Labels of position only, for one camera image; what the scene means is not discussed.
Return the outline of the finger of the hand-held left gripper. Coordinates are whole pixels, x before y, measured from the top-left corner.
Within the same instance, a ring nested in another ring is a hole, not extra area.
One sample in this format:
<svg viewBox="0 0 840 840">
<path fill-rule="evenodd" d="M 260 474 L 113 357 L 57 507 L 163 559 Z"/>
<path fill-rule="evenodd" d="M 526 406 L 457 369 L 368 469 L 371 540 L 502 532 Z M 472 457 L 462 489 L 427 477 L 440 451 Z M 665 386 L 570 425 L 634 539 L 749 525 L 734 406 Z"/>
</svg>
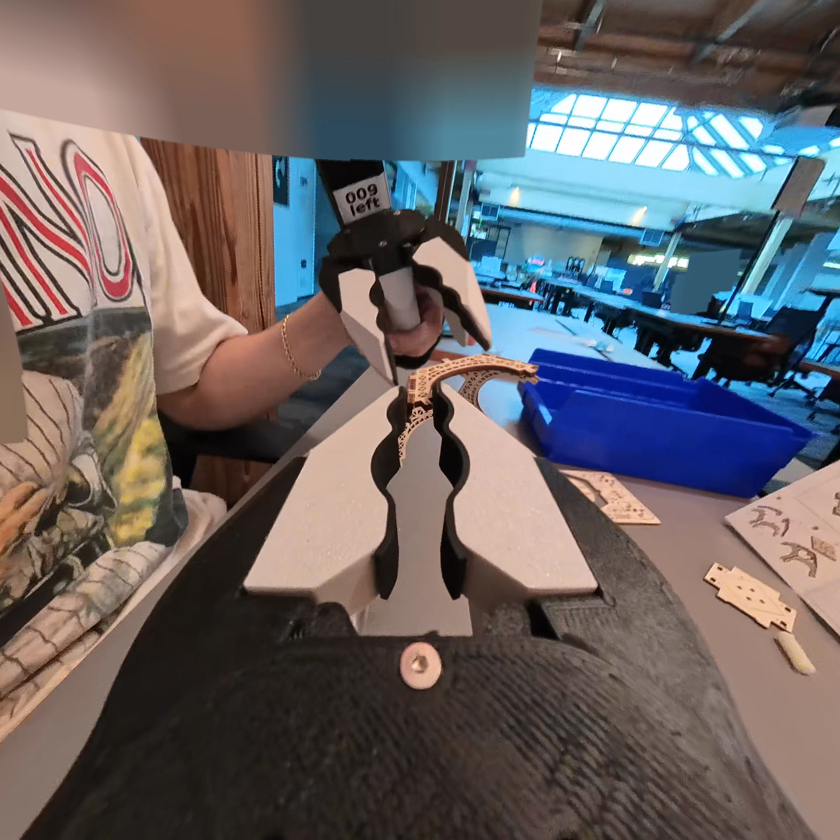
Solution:
<svg viewBox="0 0 840 840">
<path fill-rule="evenodd" d="M 345 331 L 370 367 L 389 385 L 397 374 L 385 332 L 380 326 L 380 308 L 371 299 L 378 279 L 370 269 L 352 268 L 338 274 L 340 316 Z"/>
<path fill-rule="evenodd" d="M 415 280 L 438 299 L 454 339 L 492 346 L 490 317 L 462 238 L 430 238 L 413 252 Z"/>
</svg>

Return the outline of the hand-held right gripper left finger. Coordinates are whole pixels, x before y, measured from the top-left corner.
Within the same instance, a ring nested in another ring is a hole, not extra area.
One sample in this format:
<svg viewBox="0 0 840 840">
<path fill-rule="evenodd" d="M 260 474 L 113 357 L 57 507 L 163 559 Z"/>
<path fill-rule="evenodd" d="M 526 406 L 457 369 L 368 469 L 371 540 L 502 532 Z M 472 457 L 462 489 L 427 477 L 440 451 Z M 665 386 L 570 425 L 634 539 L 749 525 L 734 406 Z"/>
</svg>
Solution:
<svg viewBox="0 0 840 840">
<path fill-rule="evenodd" d="M 389 390 L 302 460 L 245 590 L 340 604 L 356 615 L 392 594 L 400 549 L 388 486 L 401 468 L 406 389 Z"/>
</svg>

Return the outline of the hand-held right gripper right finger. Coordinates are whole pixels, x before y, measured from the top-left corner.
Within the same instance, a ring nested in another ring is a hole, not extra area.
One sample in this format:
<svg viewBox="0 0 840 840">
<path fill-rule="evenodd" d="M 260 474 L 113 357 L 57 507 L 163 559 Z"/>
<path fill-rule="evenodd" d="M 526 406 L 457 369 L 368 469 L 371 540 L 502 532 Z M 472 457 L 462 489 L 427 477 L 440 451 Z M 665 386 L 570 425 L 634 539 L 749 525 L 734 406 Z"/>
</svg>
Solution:
<svg viewBox="0 0 840 840">
<path fill-rule="evenodd" d="M 439 468 L 451 491 L 444 584 L 472 617 L 543 597 L 589 596 L 598 583 L 543 469 L 525 445 L 449 385 L 433 392 Z"/>
</svg>

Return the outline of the wooden lattice tower arch assembly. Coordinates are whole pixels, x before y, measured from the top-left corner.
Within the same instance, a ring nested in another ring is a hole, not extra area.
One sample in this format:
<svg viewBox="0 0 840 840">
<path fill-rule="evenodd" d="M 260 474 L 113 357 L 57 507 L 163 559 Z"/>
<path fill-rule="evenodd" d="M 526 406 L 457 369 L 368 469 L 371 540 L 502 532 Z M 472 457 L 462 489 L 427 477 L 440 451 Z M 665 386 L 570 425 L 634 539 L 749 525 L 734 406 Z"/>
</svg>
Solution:
<svg viewBox="0 0 840 840">
<path fill-rule="evenodd" d="M 460 379 L 458 394 L 480 412 L 480 392 L 489 382 L 516 384 L 539 383 L 536 364 L 510 360 L 490 353 L 462 355 L 443 352 L 434 364 L 411 373 L 407 381 L 406 424 L 398 439 L 400 463 L 406 457 L 408 441 L 414 432 L 434 418 L 434 388 L 452 379 Z"/>
</svg>

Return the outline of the person's left forearm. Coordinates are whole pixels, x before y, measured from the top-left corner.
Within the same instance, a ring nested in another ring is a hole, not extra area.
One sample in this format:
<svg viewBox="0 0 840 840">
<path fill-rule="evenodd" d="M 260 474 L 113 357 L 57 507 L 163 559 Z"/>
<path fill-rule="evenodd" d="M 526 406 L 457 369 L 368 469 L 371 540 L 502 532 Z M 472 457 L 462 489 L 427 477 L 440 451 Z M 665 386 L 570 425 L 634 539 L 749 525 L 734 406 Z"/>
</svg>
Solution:
<svg viewBox="0 0 840 840">
<path fill-rule="evenodd" d="M 199 431 L 238 427 L 266 415 L 320 375 L 321 371 L 314 376 L 304 374 L 288 345 L 287 328 L 295 324 L 294 318 L 305 305 L 269 329 L 221 342 L 196 383 L 158 395 L 159 410 L 174 422 Z"/>
</svg>

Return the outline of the grey desk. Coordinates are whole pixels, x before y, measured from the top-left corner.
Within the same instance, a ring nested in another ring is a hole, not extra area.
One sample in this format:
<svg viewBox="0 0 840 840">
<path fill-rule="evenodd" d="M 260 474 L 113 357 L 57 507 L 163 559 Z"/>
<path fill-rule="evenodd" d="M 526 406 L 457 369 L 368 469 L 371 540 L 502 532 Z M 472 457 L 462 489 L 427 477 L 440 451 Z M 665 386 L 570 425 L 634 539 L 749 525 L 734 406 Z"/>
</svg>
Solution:
<svg viewBox="0 0 840 840">
<path fill-rule="evenodd" d="M 593 595 L 472 617 L 439 465 L 443 513 L 394 499 L 388 599 L 248 593 L 323 440 L 2 739 L 2 838 L 813 837 L 657 564 L 546 458 Z"/>
</svg>

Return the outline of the person's left hand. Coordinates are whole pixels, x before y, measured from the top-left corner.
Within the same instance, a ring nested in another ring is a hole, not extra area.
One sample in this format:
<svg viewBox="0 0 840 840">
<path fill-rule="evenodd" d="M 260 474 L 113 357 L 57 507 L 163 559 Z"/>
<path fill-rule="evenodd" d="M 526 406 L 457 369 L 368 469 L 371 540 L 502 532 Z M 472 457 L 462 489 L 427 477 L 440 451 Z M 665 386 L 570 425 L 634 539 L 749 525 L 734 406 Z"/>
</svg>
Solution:
<svg viewBox="0 0 840 840">
<path fill-rule="evenodd" d="M 443 331 L 443 310 L 429 294 L 417 292 L 420 323 L 409 330 L 385 327 L 385 342 L 394 357 L 419 359 L 430 353 Z M 353 346 L 362 351 L 361 343 L 351 337 L 348 327 L 325 294 L 318 292 L 294 318 L 288 330 L 288 345 L 294 351 L 301 371 L 314 376 L 343 350 Z"/>
</svg>

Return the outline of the cut-out wooden puzzle sheet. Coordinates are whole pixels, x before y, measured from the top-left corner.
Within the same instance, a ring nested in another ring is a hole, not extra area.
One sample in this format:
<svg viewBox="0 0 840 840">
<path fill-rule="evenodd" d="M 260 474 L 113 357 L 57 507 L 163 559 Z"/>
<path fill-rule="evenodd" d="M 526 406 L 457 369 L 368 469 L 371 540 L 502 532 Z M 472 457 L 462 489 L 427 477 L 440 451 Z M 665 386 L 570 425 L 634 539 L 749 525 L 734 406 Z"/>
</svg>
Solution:
<svg viewBox="0 0 840 840">
<path fill-rule="evenodd" d="M 561 469 L 579 492 L 615 524 L 658 526 L 660 519 L 612 474 L 587 469 Z"/>
</svg>

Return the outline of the wooden pillar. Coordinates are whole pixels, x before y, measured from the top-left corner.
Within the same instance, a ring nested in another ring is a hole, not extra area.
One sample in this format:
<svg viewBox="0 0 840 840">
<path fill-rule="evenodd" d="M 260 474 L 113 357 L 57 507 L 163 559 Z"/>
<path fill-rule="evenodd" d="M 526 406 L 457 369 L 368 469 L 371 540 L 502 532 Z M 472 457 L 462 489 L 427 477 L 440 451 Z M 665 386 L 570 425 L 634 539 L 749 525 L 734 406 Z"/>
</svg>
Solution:
<svg viewBox="0 0 840 840">
<path fill-rule="evenodd" d="M 276 325 L 268 314 L 268 159 L 140 139 L 150 175 L 151 315 L 157 394 L 196 383 L 223 341 Z"/>
</svg>

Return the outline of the blue plastic bin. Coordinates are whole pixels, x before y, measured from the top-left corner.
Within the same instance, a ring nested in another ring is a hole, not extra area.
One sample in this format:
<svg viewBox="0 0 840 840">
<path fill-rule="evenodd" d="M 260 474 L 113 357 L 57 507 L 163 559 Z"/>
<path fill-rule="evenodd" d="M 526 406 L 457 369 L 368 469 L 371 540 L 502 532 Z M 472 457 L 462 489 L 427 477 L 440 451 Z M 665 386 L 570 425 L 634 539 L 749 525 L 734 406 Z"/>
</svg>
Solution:
<svg viewBox="0 0 840 840">
<path fill-rule="evenodd" d="M 814 437 L 707 380 L 544 349 L 529 362 L 522 420 L 558 465 L 750 498 Z"/>
</svg>

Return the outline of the skylight window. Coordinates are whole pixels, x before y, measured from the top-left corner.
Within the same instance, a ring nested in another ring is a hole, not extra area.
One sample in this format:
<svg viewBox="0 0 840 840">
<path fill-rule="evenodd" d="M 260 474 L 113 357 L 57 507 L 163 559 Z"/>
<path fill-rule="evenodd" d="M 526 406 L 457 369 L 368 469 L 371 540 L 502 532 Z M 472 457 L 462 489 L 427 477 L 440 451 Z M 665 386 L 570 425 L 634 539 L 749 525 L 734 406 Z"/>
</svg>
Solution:
<svg viewBox="0 0 840 840">
<path fill-rule="evenodd" d="M 758 113 L 562 92 L 532 98 L 527 151 L 733 180 L 838 152 L 838 129 L 774 129 Z"/>
</svg>

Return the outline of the row of office desks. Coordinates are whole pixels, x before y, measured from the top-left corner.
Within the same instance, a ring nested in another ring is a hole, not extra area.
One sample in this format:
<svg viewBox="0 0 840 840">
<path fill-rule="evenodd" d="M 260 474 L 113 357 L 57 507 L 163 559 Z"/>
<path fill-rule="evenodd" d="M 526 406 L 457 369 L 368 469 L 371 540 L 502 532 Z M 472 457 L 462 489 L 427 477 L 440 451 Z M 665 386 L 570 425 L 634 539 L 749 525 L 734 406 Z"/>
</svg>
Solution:
<svg viewBox="0 0 840 840">
<path fill-rule="evenodd" d="M 702 315 L 680 315 L 645 306 L 633 296 L 607 294 L 563 277 L 529 276 L 526 280 L 480 280 L 486 299 L 570 318 L 584 309 L 583 321 L 600 321 L 605 335 L 614 338 L 623 329 L 635 329 L 634 349 L 676 371 L 673 354 L 698 353 L 691 377 L 713 374 L 713 381 L 729 386 L 758 383 L 770 395 L 797 390 L 811 408 L 821 403 L 838 405 L 838 367 L 808 359 L 823 315 L 818 310 L 782 307 L 759 327 L 718 322 Z"/>
</svg>

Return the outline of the black-and-white instruction sheet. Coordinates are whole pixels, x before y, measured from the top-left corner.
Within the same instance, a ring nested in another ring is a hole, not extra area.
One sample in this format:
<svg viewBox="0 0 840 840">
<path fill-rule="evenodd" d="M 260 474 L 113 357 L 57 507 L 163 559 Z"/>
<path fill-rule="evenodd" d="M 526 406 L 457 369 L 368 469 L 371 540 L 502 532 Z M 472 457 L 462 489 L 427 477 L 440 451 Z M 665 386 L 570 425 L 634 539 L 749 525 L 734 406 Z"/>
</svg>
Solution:
<svg viewBox="0 0 840 840">
<path fill-rule="evenodd" d="M 839 635 L 839 463 L 726 517 L 833 633 Z"/>
</svg>

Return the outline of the wooden toothed square plate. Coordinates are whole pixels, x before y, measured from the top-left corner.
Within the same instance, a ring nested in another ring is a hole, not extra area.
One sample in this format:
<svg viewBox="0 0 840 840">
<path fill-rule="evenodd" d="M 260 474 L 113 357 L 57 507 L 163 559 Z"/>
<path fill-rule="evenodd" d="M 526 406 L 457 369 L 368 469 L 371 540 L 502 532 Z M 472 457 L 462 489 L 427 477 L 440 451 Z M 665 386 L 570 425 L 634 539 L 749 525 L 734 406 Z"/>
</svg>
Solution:
<svg viewBox="0 0 840 840">
<path fill-rule="evenodd" d="M 781 600 L 781 594 L 738 567 L 714 563 L 703 581 L 714 587 L 717 599 L 751 618 L 764 629 L 792 633 L 796 610 Z"/>
</svg>

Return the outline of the small white wax piece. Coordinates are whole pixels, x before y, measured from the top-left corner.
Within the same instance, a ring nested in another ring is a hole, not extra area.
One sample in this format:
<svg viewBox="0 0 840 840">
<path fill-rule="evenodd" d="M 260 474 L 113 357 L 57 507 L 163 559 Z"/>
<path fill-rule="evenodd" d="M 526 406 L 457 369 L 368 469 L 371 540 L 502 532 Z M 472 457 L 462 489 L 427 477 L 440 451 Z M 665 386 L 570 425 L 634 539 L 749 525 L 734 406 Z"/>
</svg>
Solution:
<svg viewBox="0 0 840 840">
<path fill-rule="evenodd" d="M 775 642 L 796 673 L 803 676 L 816 674 L 816 667 L 793 633 L 779 631 L 775 635 Z"/>
</svg>

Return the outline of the sign board on pole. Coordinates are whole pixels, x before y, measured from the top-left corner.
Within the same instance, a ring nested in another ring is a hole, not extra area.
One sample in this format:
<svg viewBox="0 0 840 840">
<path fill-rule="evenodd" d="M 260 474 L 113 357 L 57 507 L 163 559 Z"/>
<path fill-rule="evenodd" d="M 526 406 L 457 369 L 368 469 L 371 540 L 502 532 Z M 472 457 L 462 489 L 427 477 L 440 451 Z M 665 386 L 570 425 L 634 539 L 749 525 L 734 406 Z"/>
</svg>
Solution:
<svg viewBox="0 0 840 840">
<path fill-rule="evenodd" d="M 770 225 L 737 288 L 738 300 L 752 303 L 754 317 L 768 318 L 782 304 L 798 299 L 822 269 L 833 233 L 817 233 L 787 251 L 782 245 L 801 220 L 824 167 L 822 158 L 799 157 L 773 201 Z"/>
</svg>

